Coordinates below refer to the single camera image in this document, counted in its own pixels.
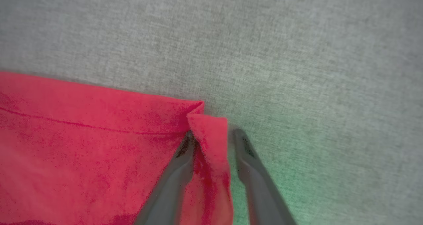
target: red cloth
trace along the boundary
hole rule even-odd
[[[181,224],[229,225],[227,120],[204,102],[0,72],[0,223],[131,224],[185,133]]]

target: gray textile background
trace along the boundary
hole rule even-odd
[[[300,225],[423,223],[422,53],[423,0],[0,0],[0,69],[205,100]]]

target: green tinted fabric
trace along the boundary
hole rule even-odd
[[[422,13],[422,0],[0,0],[0,68],[205,100],[245,129],[300,225],[420,225]]]

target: folded red cloth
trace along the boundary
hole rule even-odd
[[[227,120],[204,102],[0,72],[0,223],[131,224],[192,129],[181,224],[229,225]]]

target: seam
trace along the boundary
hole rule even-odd
[[[56,120],[56,119],[52,119],[52,118],[45,118],[45,117],[40,117],[40,116],[35,116],[35,115],[27,115],[27,114],[15,112],[13,110],[5,109],[3,107],[0,107],[0,110],[9,112],[9,113],[12,113],[12,114],[15,114],[15,115],[20,115],[20,116],[23,116],[23,117],[39,118],[39,119],[44,119],[44,120],[47,120],[47,121],[53,121],[53,122],[57,122],[57,123],[70,124],[70,125],[78,125],[78,126],[83,126],[83,127],[93,128],[93,129],[103,129],[103,130],[109,130],[109,131],[115,131],[115,132],[121,132],[121,133],[133,133],[133,134],[138,134],[138,135],[172,135],[172,134],[183,134],[183,133],[186,133],[186,131],[181,131],[181,132],[167,132],[167,133],[131,132],[131,131],[125,131],[125,130],[110,129],[110,128],[97,127],[97,126],[92,126],[92,125],[87,125],[87,124],[80,124],[80,123],[74,123],[74,122],[68,122],[68,121],[62,121],[62,120]]]

